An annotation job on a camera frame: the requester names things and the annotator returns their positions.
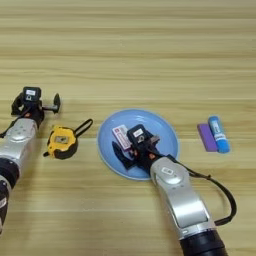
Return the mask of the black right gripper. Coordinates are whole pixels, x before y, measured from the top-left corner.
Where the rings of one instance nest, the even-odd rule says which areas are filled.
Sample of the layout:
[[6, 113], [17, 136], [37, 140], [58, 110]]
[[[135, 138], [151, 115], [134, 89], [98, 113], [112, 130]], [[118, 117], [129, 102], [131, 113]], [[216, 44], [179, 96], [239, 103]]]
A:
[[150, 172], [153, 163], [164, 157], [164, 154], [161, 154], [156, 147], [156, 144], [159, 141], [160, 137], [158, 135], [150, 135], [149, 140], [143, 141], [139, 144], [134, 144], [132, 146], [134, 160], [127, 158], [121, 147], [115, 141], [112, 142], [112, 147], [115, 156], [123, 164], [126, 170], [129, 170], [136, 164], [139, 168]]

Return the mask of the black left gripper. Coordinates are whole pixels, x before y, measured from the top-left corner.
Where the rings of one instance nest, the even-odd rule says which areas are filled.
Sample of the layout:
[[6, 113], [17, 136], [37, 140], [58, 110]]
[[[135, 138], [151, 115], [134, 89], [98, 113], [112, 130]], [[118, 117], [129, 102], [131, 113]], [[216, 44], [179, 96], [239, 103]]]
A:
[[23, 94], [20, 93], [11, 105], [11, 115], [21, 115], [23, 118], [31, 119], [36, 123], [37, 127], [40, 127], [46, 111], [52, 111], [55, 114], [59, 112], [61, 100], [58, 93], [56, 93], [53, 103], [54, 106], [43, 106], [42, 101], [39, 100], [38, 102], [27, 102], [23, 104]]

